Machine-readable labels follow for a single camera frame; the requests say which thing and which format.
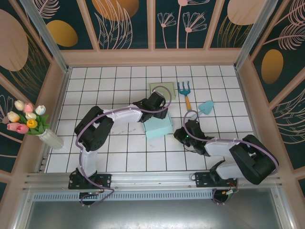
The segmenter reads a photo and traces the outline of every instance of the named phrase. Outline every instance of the yellow tulip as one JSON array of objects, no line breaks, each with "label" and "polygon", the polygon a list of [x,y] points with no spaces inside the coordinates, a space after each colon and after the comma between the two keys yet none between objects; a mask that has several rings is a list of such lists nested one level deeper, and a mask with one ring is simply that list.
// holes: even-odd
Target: yellow tulip
[{"label": "yellow tulip", "polygon": [[27,126],[31,129],[37,127],[38,123],[34,119],[30,119],[27,121]]}]

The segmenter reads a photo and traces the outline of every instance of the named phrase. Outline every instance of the leaf illustration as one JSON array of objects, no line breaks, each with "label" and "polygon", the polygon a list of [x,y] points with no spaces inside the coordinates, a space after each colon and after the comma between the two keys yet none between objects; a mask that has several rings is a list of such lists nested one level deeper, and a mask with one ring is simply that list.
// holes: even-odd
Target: leaf illustration
[{"label": "leaf illustration", "polygon": [[42,18],[51,19],[60,8],[58,0],[33,0]]}]

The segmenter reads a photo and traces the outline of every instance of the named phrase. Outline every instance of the pink tulip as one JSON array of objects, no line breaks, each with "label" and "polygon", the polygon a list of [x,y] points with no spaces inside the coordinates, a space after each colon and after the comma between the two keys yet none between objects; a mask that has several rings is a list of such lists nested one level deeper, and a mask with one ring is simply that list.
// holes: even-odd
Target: pink tulip
[{"label": "pink tulip", "polygon": [[24,113],[33,112],[33,110],[34,110],[33,104],[28,103],[24,105],[24,110],[23,110]]},{"label": "pink tulip", "polygon": [[8,130],[11,130],[11,131],[16,131],[17,130],[17,127],[20,125],[20,123],[8,123]]},{"label": "pink tulip", "polygon": [[19,133],[19,134],[26,134],[28,131],[29,131],[29,128],[27,125],[25,124],[19,124],[16,131]]}]

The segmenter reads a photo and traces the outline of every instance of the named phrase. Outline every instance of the cable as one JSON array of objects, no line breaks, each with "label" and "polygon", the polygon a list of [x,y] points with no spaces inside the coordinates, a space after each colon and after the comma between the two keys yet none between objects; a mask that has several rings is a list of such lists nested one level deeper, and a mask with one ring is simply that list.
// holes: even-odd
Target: cable
[{"label": "cable", "polygon": [[194,135],[192,135],[186,128],[185,126],[185,120],[187,118],[187,115],[190,113],[190,112],[195,112],[198,116],[198,112],[197,111],[194,111],[194,110],[190,110],[188,112],[186,112],[186,114],[184,115],[183,117],[183,127],[185,129],[185,131],[187,132],[187,134],[189,136],[191,136],[192,138],[198,140],[198,141],[203,141],[203,142],[232,142],[232,141],[235,141],[235,142],[239,142],[239,143],[243,143],[243,144],[246,144],[248,146],[252,146],[256,149],[258,149],[259,151],[261,151],[262,153],[266,154],[271,160],[272,162],[274,163],[275,165],[275,170],[270,174],[270,175],[273,175],[273,174],[276,174],[277,171],[278,171],[278,162],[276,161],[276,159],[270,154],[268,153],[266,150],[264,150],[263,148],[253,144],[253,143],[250,143],[250,142],[246,142],[246,141],[243,141],[243,140],[239,140],[239,139],[235,139],[235,140],[232,140],[232,139],[217,139],[217,138],[213,138],[213,139],[202,139],[202,138],[198,138]]}]

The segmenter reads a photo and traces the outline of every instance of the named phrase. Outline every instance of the cyan block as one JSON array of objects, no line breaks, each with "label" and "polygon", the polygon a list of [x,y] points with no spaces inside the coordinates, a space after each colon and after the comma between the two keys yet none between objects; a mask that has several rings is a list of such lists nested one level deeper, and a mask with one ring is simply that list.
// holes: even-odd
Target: cyan block
[{"label": "cyan block", "polygon": [[147,139],[173,134],[173,123],[168,113],[164,119],[150,118],[143,126]]}]

